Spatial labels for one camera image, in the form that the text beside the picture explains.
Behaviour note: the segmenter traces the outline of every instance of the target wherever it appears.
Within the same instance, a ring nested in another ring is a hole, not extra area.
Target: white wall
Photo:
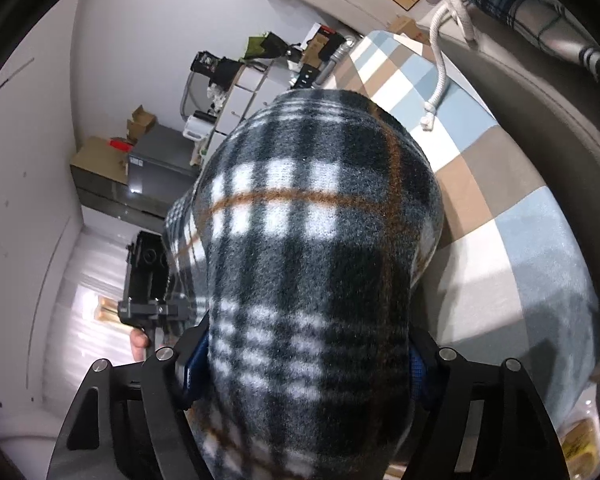
[[[124,136],[140,104],[182,129],[180,99],[199,50],[238,59],[248,36],[271,30],[295,43],[321,20],[300,0],[80,0],[72,57],[76,131]]]
[[[61,424],[41,409],[43,353],[82,224],[69,172],[77,3],[61,0],[0,72],[2,83],[34,58],[0,90],[0,443],[30,480],[45,477]]]

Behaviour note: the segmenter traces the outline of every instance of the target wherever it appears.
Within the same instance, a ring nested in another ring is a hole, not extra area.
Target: gray box
[[[193,148],[181,132],[156,124],[129,152],[129,189],[173,204],[200,175],[189,165]]]

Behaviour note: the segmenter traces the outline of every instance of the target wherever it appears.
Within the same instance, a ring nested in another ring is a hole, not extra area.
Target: hand
[[[135,328],[129,334],[131,341],[131,353],[134,356],[134,361],[144,361],[144,349],[149,346],[149,338],[139,328]]]

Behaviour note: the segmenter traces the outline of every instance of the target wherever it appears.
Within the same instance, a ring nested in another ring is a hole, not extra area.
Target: plaid fabric
[[[572,25],[563,6],[540,0],[469,0],[543,52],[586,68],[600,84],[600,49]]]
[[[589,271],[536,168],[455,82],[433,131],[422,131],[422,104],[438,80],[433,62],[429,46],[372,32],[325,88],[359,92],[396,117],[440,184],[445,226],[413,322],[469,360],[520,359],[558,428],[600,360]]]
[[[210,310],[192,429],[216,479],[382,476],[442,225],[423,151],[357,93],[288,92],[228,137],[165,236],[196,320]]]

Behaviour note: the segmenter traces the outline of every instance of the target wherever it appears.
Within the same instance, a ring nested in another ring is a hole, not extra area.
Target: yellow object
[[[567,433],[562,443],[562,452],[572,480],[592,477],[600,463],[600,450],[596,446],[596,430],[592,420],[581,420]]]

